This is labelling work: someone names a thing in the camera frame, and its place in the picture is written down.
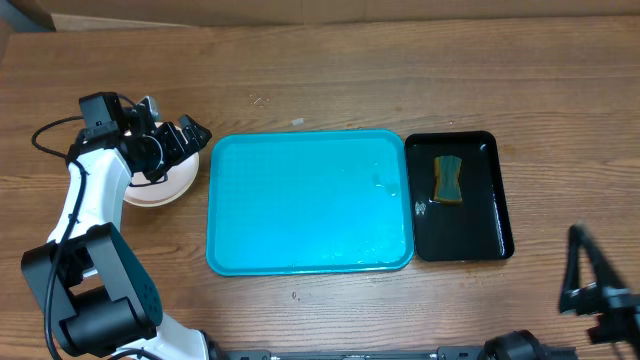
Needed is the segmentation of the white plate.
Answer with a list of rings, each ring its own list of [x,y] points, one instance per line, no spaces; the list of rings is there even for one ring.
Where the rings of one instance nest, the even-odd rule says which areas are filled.
[[[125,190],[124,200],[141,207],[157,207],[176,200],[194,182],[199,161],[199,152],[188,152],[188,158],[173,166],[168,172],[168,180],[162,183],[149,183],[142,173],[132,173],[131,183]]]

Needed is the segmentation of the green yellow sponge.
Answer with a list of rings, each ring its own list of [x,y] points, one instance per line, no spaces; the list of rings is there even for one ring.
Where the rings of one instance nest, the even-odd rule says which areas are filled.
[[[460,204],[462,193],[460,172],[462,159],[453,155],[439,156],[434,159],[435,187],[433,200],[443,204]]]

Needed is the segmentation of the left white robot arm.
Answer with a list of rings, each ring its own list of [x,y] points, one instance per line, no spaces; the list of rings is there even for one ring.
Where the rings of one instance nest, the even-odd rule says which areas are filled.
[[[210,138],[187,115],[178,126],[157,126],[146,115],[87,119],[64,157],[70,186],[59,222],[46,244],[21,260],[53,358],[224,358],[205,332],[164,313],[153,280],[120,233],[133,174],[157,181]]]

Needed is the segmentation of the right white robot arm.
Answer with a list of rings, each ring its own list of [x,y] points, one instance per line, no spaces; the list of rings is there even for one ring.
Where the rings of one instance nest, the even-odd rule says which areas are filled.
[[[639,296],[631,292],[600,250],[585,225],[568,230],[567,263],[559,298],[561,313],[595,315],[587,330],[593,344],[625,342],[639,353]],[[487,341],[478,360],[575,359],[574,350],[543,345],[527,330]]]

